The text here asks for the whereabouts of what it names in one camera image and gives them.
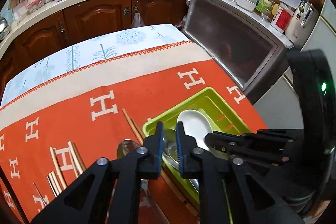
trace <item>green plastic tray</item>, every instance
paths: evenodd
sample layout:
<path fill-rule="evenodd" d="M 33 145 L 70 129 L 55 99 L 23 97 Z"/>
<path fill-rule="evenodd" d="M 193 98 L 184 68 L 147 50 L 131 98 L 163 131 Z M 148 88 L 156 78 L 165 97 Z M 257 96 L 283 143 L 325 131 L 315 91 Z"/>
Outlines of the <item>green plastic tray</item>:
<path fill-rule="evenodd" d="M 204 114 L 210 122 L 213 131 L 232 135 L 250 132 L 242 119 L 213 88 L 205 88 L 149 122 L 146 122 L 142 127 L 143 133 L 146 136 L 153 135 L 157 122 L 163 122 L 164 129 L 175 129 L 178 115 L 186 109 L 194 109 Z M 188 193 L 199 203 L 199 195 L 191 182 L 182 179 L 179 172 L 165 158 L 163 158 L 163 161 Z"/>

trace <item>orange zigzag trim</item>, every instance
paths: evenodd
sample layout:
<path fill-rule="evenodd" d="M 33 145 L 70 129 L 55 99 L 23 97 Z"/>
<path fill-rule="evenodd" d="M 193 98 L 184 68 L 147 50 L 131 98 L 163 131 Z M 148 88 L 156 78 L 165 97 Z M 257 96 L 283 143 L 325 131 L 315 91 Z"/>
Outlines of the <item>orange zigzag trim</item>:
<path fill-rule="evenodd" d="M 95 63 L 92 63 L 92 64 L 89 64 L 89 65 L 86 65 L 84 67 L 81 67 L 79 69 L 76 69 L 76 70 L 72 70 L 72 71 L 69 71 L 69 72 L 66 72 L 60 76 L 57 76 L 57 77 L 54 77 L 42 84 L 39 84 L 38 86 L 26 91 L 25 93 L 21 94 L 20 96 L 16 97 L 15 99 L 11 100 L 8 104 L 4 105 L 3 107 L 0 108 L 0 111 L 5 109 L 7 106 L 15 103 L 17 100 L 21 99 L 22 97 L 26 96 L 27 94 L 39 89 L 40 87 L 42 86 L 45 86 L 45 85 L 48 85 L 56 80 L 59 80 L 63 77 L 66 77 L 68 75 L 71 75 L 71 74 L 74 74 L 78 71 L 81 71 L 81 70 L 84 70 L 84 69 L 87 69 L 87 68 L 91 68 L 91 67 L 94 67 L 96 65 L 100 65 L 100 64 L 103 64 L 103 63 L 107 63 L 107 62 L 111 62 L 111 61 L 114 61 L 114 60 L 119 60 L 119 59 L 122 59 L 122 58 L 127 58 L 127 57 L 132 57 L 132 56 L 135 56 L 135 55 L 141 55 L 141 54 L 149 54 L 151 52 L 157 52 L 157 51 L 161 51 L 161 50 L 166 50 L 166 49 L 169 49 L 169 48 L 172 48 L 172 47 L 175 47 L 175 46 L 179 46 L 179 45 L 183 45 L 183 44 L 188 44 L 188 43 L 193 43 L 193 41 L 181 41 L 181 42 L 176 42 L 176 43 L 172 43 L 172 44 L 167 44 L 167 45 L 162 45 L 162 46 L 157 46 L 157 47 L 153 47 L 153 48 L 148 48 L 148 49 L 145 49 L 145 50 L 141 50 L 141 51 L 137 51 L 137 52 L 131 52 L 131 53 L 128 53 L 128 54 L 123 54 L 123 55 L 119 55 L 119 56 L 116 56 L 116 57 L 112 57 L 112 58 L 109 58 L 109 59 L 105 59 L 105 60 L 100 60 L 100 61 L 97 61 Z"/>

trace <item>orange tablecloth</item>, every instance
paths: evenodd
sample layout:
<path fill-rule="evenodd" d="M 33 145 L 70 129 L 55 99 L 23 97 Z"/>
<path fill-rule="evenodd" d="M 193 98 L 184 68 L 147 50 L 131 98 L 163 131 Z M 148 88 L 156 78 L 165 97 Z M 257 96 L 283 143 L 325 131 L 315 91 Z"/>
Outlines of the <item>orange tablecloth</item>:
<path fill-rule="evenodd" d="M 116 159 L 122 140 L 137 140 L 122 108 L 141 126 L 207 86 L 251 132 L 266 127 L 231 78 L 193 42 L 94 63 L 43 83 L 1 108 L 0 164 L 28 219 L 43 208 L 33 183 L 47 203 L 54 199 L 46 179 L 54 170 L 50 146 L 69 185 L 75 176 L 68 141 L 75 142 L 87 167 L 100 157 Z M 1 188 L 18 215 L 2 182 Z M 162 178 L 150 181 L 150 191 L 171 224 L 197 222 Z M 140 208 L 140 223 L 150 222 L 147 212 L 146 205 Z"/>

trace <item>wooden cabinet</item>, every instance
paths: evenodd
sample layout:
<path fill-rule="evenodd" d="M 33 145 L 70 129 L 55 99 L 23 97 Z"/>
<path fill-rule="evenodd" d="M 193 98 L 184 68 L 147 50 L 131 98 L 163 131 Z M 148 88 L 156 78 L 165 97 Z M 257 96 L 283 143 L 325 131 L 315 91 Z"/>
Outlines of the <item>wooden cabinet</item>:
<path fill-rule="evenodd" d="M 186 0 L 132 0 L 133 14 L 136 1 L 145 25 L 176 25 L 188 13 Z"/>
<path fill-rule="evenodd" d="M 132 23 L 131 0 L 88 0 L 63 12 L 71 44 L 128 29 Z"/>
<path fill-rule="evenodd" d="M 9 45 L 0 62 L 0 100 L 6 84 L 19 72 L 21 68 L 18 67 L 17 54 L 14 45 Z"/>
<path fill-rule="evenodd" d="M 33 25 L 14 40 L 21 70 L 65 48 L 67 40 L 62 11 Z"/>

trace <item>metal spoon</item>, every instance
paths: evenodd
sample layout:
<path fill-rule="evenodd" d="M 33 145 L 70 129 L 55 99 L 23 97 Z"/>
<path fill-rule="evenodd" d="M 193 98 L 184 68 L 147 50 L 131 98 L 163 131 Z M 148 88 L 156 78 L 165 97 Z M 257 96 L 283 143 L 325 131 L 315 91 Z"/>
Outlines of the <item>metal spoon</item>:
<path fill-rule="evenodd" d="M 179 162 L 177 158 L 177 146 L 176 146 L 176 130 L 165 129 L 163 137 L 163 156 L 177 171 L 179 170 Z M 190 179 L 191 184 L 199 193 L 199 184 L 197 179 Z"/>
<path fill-rule="evenodd" d="M 119 143 L 117 148 L 117 158 L 121 159 L 124 156 L 126 156 L 130 151 L 138 149 L 140 145 L 138 145 L 135 141 L 132 140 L 123 140 L 121 143 Z M 160 207 L 157 205 L 157 203 L 154 201 L 151 193 L 148 189 L 148 180 L 142 179 L 140 181 L 140 186 L 144 190 L 147 200 L 152 208 L 153 213 L 156 216 L 156 222 L 159 224 L 170 224 L 164 213 L 161 211 Z"/>

